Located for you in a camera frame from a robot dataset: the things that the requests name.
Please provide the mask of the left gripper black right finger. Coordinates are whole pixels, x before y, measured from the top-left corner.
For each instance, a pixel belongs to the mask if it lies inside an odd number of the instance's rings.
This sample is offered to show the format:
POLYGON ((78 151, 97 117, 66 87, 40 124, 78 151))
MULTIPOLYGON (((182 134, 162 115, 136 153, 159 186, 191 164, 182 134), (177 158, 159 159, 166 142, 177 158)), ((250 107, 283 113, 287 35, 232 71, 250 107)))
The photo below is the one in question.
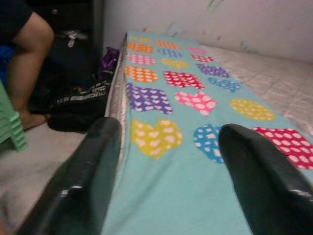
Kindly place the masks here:
POLYGON ((313 235, 313 183, 274 144, 237 124, 218 143, 253 235, 313 235))

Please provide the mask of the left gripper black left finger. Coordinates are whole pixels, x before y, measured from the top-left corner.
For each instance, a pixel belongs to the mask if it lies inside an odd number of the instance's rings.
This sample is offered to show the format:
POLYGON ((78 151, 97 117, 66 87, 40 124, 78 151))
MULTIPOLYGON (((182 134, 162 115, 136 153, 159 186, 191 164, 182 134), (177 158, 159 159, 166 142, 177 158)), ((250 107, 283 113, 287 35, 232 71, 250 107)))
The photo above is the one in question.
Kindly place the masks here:
POLYGON ((16 235, 100 235, 121 148, 120 122, 98 119, 50 179, 16 235))

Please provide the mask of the black bag white lettering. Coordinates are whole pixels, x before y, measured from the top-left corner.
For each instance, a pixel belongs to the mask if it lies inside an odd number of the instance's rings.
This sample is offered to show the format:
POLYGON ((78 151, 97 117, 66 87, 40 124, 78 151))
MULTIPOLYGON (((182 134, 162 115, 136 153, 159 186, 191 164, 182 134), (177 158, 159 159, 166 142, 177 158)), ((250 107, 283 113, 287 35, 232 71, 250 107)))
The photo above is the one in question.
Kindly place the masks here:
POLYGON ((97 78, 90 87, 72 87, 51 103, 48 126, 56 131, 85 133, 105 113, 112 78, 97 78))

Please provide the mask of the green plastic stool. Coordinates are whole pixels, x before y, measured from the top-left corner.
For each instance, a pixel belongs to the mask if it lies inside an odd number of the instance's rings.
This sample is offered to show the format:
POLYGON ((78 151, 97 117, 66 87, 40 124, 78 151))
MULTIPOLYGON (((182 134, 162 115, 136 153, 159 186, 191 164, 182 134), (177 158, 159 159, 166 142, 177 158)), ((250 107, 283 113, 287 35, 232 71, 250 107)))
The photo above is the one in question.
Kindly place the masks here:
POLYGON ((17 151, 27 147, 19 113, 16 112, 0 81, 0 145, 10 139, 17 151))

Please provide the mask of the teal blanket coloured hearts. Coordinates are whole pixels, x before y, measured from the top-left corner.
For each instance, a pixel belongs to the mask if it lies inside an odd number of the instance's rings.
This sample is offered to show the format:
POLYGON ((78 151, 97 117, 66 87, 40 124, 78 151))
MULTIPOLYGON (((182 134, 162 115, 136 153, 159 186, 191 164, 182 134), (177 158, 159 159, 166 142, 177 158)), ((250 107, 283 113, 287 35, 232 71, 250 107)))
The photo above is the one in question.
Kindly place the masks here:
POLYGON ((253 235, 225 162, 121 154, 102 235, 253 235))

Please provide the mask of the grey quilted mattress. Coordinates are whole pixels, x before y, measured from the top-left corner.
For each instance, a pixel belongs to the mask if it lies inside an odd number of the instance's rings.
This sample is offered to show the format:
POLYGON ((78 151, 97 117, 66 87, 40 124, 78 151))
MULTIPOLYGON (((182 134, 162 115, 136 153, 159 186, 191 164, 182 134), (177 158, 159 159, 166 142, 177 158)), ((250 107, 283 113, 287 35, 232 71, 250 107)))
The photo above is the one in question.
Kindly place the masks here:
POLYGON ((313 173, 313 67, 147 32, 128 32, 106 115, 135 162, 166 158, 217 167, 218 135, 235 123, 313 173))

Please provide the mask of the purple plastic bag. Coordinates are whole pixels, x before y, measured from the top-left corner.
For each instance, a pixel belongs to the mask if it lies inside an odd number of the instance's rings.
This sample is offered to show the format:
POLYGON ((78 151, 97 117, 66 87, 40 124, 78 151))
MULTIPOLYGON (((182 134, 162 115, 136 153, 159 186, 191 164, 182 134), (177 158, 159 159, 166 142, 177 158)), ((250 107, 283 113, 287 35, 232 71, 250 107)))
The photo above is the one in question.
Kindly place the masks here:
POLYGON ((98 78, 101 81, 111 81, 115 74, 120 50, 107 47, 107 52, 101 59, 98 69, 98 78))

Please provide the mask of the person in blue shirt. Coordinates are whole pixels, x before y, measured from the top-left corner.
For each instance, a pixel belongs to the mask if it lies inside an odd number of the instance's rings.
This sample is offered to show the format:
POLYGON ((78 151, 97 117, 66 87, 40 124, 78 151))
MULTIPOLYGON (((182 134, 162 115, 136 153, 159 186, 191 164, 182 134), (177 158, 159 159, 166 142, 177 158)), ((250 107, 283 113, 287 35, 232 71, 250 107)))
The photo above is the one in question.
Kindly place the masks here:
POLYGON ((0 45, 15 46, 6 69, 7 92, 24 130, 47 121, 31 113, 28 102, 53 41, 50 25, 24 0, 0 0, 0 45))

